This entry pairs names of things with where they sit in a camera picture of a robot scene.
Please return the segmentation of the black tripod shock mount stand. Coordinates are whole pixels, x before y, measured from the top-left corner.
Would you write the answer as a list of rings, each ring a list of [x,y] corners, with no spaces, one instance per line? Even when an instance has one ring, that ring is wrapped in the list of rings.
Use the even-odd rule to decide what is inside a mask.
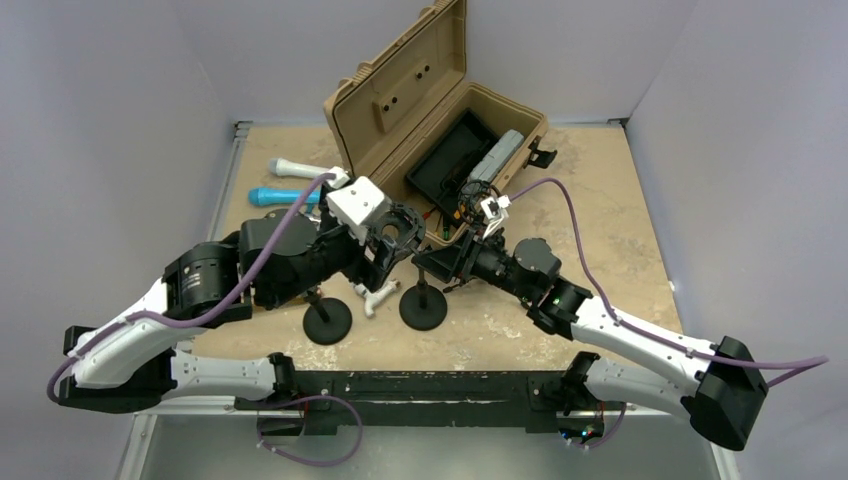
[[[467,181],[461,188],[458,196],[458,205],[464,204],[467,206],[469,208],[469,214],[472,217],[470,221],[464,222],[469,229],[467,231],[468,236],[462,241],[461,247],[469,247],[471,250],[475,240],[483,240],[481,236],[485,230],[485,217],[481,210],[480,202],[489,196],[499,197],[502,195],[501,191],[493,183]],[[443,288],[442,292],[448,294],[461,287],[457,283],[453,283]]]

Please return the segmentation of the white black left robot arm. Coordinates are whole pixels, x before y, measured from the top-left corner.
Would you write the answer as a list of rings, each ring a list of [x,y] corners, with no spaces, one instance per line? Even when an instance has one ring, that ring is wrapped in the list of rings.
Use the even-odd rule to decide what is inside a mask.
[[[100,328],[71,326],[65,362],[50,378],[55,404],[134,413],[183,396],[229,395],[284,409],[300,394],[293,360],[274,352],[253,360],[202,357],[181,341],[276,309],[298,297],[310,306],[304,328],[317,343],[343,339],[347,305],[315,288],[335,274],[380,287],[395,262],[394,242],[367,227],[363,238],[330,215],[319,223],[285,209],[243,222],[170,263],[133,306]]]

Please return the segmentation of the black round-base clip stand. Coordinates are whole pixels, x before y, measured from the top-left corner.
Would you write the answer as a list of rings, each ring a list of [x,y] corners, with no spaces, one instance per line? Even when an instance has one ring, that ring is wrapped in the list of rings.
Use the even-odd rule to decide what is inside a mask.
[[[309,307],[303,316],[303,330],[307,338],[318,345],[334,345],[342,341],[353,324],[349,307],[337,298],[322,297],[316,290],[306,292]]]

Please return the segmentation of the white mesh-head microphone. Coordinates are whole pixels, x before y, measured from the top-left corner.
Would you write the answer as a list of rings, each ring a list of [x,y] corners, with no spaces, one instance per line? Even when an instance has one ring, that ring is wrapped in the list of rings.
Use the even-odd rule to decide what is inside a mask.
[[[304,179],[321,178],[322,182],[332,188],[338,188],[351,180],[351,176],[343,168],[319,167],[287,160],[285,158],[272,158],[269,160],[268,169],[271,174],[278,177],[298,177]]]

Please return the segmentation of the black round-base shock mount stand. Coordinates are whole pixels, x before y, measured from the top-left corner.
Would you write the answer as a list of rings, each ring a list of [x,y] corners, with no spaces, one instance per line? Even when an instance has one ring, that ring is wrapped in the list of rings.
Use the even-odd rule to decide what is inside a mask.
[[[411,207],[391,201],[388,207],[367,222],[365,245],[371,253],[372,272],[367,282],[373,286],[402,273],[406,282],[397,312],[406,327],[428,332],[441,326],[447,316],[447,301],[429,281],[419,265],[426,252],[426,221]]]

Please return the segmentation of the blue microphone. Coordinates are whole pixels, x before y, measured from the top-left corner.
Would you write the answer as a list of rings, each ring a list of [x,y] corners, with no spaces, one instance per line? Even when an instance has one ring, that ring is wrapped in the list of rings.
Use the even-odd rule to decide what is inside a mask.
[[[302,190],[257,187],[248,192],[247,198],[251,205],[257,207],[293,205],[302,193]],[[320,202],[320,197],[321,189],[313,190],[306,196],[303,204],[308,207],[317,205]]]

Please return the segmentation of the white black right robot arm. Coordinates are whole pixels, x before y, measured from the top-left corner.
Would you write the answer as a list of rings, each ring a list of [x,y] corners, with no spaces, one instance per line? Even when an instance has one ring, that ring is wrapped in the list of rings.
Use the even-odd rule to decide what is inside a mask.
[[[429,247],[412,262],[444,282],[481,280],[516,297],[544,333],[631,361],[623,367],[588,355],[576,359],[561,381],[569,404],[640,404],[686,419],[725,449],[747,446],[769,388],[742,341],[688,337],[607,306],[561,275],[561,260],[542,238],[507,250],[500,233],[486,240],[465,236],[461,245]]]

